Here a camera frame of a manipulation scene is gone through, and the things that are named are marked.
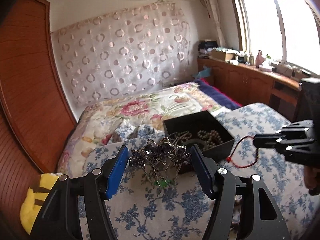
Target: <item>open jewelry box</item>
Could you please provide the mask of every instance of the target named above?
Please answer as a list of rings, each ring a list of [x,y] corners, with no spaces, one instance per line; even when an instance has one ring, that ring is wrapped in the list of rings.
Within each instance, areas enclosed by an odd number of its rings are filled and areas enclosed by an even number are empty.
[[[168,119],[163,121],[163,126],[165,136],[172,144],[186,145],[187,153],[194,144],[197,144],[202,154],[214,159],[215,162],[226,159],[230,155],[235,141],[233,136],[208,111]],[[201,138],[205,133],[208,133],[208,136]],[[182,141],[180,139],[175,141],[177,137],[183,137],[184,134],[187,136]]]

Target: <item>human hand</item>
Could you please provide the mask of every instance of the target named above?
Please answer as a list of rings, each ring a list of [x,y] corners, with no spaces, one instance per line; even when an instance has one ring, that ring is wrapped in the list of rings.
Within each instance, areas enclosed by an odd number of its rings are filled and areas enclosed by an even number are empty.
[[[308,189],[314,189],[315,187],[320,186],[320,169],[304,166],[303,173],[304,184]]]

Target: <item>navy blue blanket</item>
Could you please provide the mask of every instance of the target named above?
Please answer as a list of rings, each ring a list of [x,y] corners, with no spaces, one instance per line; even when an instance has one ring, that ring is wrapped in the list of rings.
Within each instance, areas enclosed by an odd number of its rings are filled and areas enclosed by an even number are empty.
[[[215,87],[212,87],[206,83],[206,81],[202,79],[196,79],[194,82],[199,84],[199,89],[211,97],[214,101],[216,101],[218,104],[225,106],[226,108],[229,108],[230,110],[235,110],[241,107],[241,105],[229,97],[227,97],[225,94],[221,93],[218,89]]]

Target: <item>window frame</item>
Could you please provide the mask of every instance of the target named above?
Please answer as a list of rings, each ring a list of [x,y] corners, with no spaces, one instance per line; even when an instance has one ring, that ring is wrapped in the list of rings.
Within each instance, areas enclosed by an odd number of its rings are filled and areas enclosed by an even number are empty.
[[[238,29],[238,39],[239,39],[239,49],[242,51],[251,51],[251,39],[250,39],[250,25],[248,22],[248,17],[247,17],[247,11],[245,8],[244,0],[231,0],[233,9],[235,12],[236,16],[236,24],[237,24],[237,29]],[[319,36],[319,42],[320,42],[320,15],[318,15],[318,11],[315,11],[313,6],[311,6],[310,0],[304,0],[306,4],[309,6],[315,22],[316,26],[318,29],[318,36]],[[316,73],[313,73],[311,70],[308,70],[306,68],[303,68],[299,65],[294,64],[293,62],[288,62],[286,60],[287,58],[287,49],[286,49],[286,37],[285,37],[285,28],[284,28],[284,22],[282,18],[282,13],[281,9],[279,6],[279,3],[277,0],[274,0],[274,3],[276,5],[276,10],[278,13],[278,18],[279,18],[279,26],[280,26],[280,32],[282,36],[282,63],[284,64],[290,64],[291,66],[296,66],[300,69],[304,69],[308,72],[311,72],[312,74],[317,75]]]

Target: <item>black box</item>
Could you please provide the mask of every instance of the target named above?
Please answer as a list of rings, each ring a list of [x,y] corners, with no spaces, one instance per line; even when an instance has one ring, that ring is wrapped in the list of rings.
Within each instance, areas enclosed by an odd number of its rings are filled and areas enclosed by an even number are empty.
[[[197,138],[197,133],[200,130],[204,130],[206,132],[216,130],[219,133],[223,143],[215,146],[212,149],[202,151],[202,154],[205,157],[212,158],[215,160],[215,162],[226,159],[230,155],[233,143],[235,141],[233,136],[208,111],[202,111],[195,114],[188,114],[168,119],[163,121],[163,126],[164,133],[167,137],[174,132],[189,131],[192,134],[192,138]]]

